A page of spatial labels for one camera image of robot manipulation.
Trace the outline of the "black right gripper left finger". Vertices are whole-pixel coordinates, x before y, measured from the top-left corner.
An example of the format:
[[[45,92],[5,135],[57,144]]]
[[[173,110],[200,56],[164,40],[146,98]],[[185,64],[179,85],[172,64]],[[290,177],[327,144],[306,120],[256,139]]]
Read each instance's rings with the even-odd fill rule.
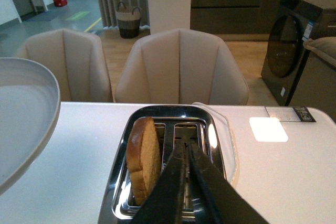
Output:
[[[153,191],[133,217],[134,223],[182,223],[186,147],[176,144]]]

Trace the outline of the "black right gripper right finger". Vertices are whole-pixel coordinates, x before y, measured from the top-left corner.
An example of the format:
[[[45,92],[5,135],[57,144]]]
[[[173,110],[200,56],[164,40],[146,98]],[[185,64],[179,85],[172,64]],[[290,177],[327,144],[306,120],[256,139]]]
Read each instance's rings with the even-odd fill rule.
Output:
[[[196,144],[187,145],[196,223],[267,223]]]

